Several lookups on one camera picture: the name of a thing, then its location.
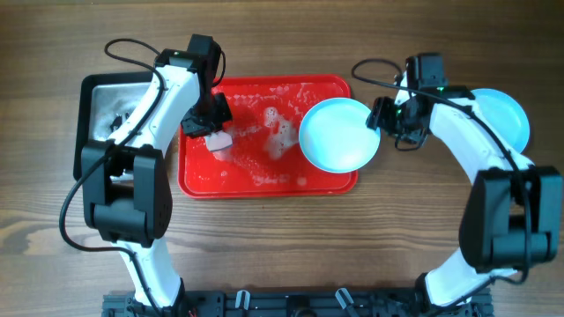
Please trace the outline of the light blue plate bottom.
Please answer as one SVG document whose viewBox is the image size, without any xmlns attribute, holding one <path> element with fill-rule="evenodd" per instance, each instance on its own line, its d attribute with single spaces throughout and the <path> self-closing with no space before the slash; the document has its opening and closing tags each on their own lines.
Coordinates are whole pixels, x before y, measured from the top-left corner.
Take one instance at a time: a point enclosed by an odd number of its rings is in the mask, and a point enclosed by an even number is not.
<svg viewBox="0 0 564 317">
<path fill-rule="evenodd" d="M 488 122 L 519 153 L 522 153 L 531 136 L 527 114 L 521 105 L 505 92 L 490 88 L 471 91 Z"/>
</svg>

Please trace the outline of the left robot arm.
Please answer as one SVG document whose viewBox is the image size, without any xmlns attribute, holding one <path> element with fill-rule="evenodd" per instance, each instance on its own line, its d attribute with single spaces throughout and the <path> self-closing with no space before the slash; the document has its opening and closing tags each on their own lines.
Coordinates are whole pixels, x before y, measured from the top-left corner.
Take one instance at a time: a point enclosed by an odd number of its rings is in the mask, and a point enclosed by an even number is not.
<svg viewBox="0 0 564 317">
<path fill-rule="evenodd" d="M 203 138 L 207 150 L 233 143 L 224 125 L 233 119 L 224 93 L 214 93 L 225 74 L 226 56 L 211 37 L 191 36 L 184 50 L 164 49 L 153 64 L 149 87 L 131 114 L 105 140 L 86 130 L 78 146 L 85 223 L 117 252 L 135 285 L 124 312 L 134 316 L 187 316 L 182 278 L 164 238 L 173 198 L 165 156 L 176 131 Z"/>
</svg>

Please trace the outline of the pink sponge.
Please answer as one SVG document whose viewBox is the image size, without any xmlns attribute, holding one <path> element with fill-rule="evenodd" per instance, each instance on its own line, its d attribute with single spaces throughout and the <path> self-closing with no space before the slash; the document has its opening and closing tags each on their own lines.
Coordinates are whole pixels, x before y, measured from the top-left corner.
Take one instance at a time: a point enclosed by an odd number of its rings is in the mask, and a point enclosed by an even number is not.
<svg viewBox="0 0 564 317">
<path fill-rule="evenodd" d="M 205 136 L 204 141 L 207 150 L 210 152 L 223 151 L 233 145 L 232 136 L 223 130 Z"/>
</svg>

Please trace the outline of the light blue plate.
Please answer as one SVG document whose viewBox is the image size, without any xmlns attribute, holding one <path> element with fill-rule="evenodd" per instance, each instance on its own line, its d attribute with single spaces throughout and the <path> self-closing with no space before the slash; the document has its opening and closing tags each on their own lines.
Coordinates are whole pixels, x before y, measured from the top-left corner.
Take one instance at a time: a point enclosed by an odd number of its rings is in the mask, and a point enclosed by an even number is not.
<svg viewBox="0 0 564 317">
<path fill-rule="evenodd" d="M 488 122 L 519 153 L 522 153 L 531 136 L 527 114 L 521 105 L 505 92 L 490 88 L 471 91 Z"/>
<path fill-rule="evenodd" d="M 366 165 L 381 142 L 379 129 L 367 126 L 371 110 L 350 98 L 331 98 L 313 106 L 299 128 L 306 159 L 328 173 L 349 173 Z"/>
</svg>

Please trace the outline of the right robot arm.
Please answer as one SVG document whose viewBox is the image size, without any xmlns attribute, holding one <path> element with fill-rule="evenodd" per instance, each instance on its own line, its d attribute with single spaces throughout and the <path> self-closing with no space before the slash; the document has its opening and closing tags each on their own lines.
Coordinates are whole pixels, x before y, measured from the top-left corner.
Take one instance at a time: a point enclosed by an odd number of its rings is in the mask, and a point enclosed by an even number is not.
<svg viewBox="0 0 564 317">
<path fill-rule="evenodd" d="M 394 137 L 398 151 L 416 151 L 435 136 L 471 182 L 458 249 L 417 280 L 420 312 L 452 311 L 497 281 L 524 284 L 558 252 L 562 175 L 535 166 L 487 120 L 471 90 L 450 85 L 441 55 L 408 57 L 389 87 L 397 96 L 375 100 L 367 127 Z"/>
</svg>

